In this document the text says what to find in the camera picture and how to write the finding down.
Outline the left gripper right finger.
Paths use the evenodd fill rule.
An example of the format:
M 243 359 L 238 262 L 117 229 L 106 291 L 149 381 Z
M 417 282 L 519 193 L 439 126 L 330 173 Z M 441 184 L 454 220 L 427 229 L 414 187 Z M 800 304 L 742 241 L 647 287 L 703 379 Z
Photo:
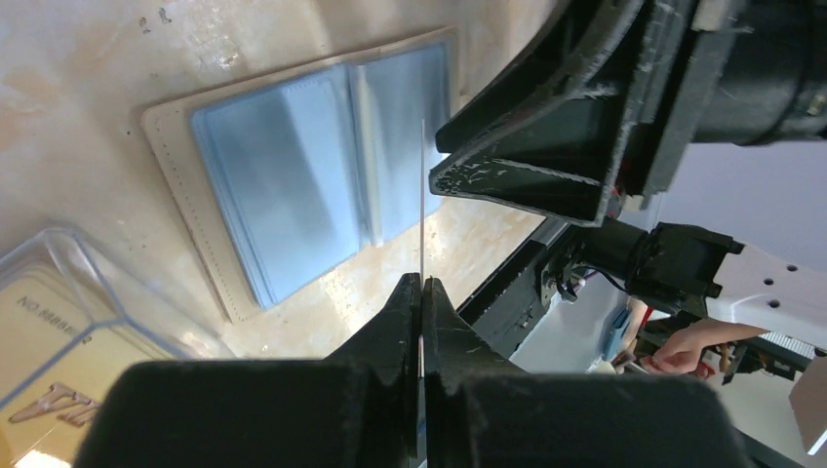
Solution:
M 716 394 L 686 377 L 526 372 L 422 292 L 431 467 L 748 467 Z

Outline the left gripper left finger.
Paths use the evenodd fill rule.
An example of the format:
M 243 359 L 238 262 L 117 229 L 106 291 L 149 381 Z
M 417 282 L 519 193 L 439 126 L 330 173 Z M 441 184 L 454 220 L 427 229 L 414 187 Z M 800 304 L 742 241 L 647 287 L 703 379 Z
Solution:
M 97 411 L 78 467 L 406 467 L 417 454 L 421 278 L 317 360 L 152 361 Z

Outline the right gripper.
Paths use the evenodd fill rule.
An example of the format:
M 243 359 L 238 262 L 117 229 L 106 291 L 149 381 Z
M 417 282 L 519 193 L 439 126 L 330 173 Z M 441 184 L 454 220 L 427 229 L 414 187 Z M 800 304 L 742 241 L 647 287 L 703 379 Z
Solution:
M 826 138 L 823 1 L 689 1 L 664 83 L 618 175 L 640 208 L 672 185 L 692 143 L 762 146 Z M 647 22 L 643 1 L 565 1 L 435 135 L 433 194 L 599 226 Z

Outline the clear plastic card box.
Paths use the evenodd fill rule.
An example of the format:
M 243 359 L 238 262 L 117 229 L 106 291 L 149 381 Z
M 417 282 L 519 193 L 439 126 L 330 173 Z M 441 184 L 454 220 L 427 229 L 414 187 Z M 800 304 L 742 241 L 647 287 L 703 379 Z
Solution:
M 70 466 L 133 364 L 230 356 L 214 331 L 78 232 L 44 229 L 1 260 L 1 463 Z

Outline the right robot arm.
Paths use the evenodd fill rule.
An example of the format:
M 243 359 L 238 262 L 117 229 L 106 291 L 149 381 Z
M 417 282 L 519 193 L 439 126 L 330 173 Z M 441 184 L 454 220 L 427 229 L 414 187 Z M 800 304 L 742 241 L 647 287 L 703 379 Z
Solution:
M 705 316 L 744 247 L 700 227 L 621 222 L 666 191 L 693 143 L 826 137 L 822 1 L 572 1 L 436 134 L 434 194 L 561 221 L 459 308 L 496 342 L 526 332 L 587 268 L 669 312 Z

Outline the person's bare hand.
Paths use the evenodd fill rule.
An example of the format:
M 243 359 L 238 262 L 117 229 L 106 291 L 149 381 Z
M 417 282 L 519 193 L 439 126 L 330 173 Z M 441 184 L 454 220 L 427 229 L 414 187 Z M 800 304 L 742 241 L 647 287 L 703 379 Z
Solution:
M 673 333 L 652 356 L 641 360 L 649 373 L 682 375 L 694 372 L 701 359 L 704 342 L 689 329 Z

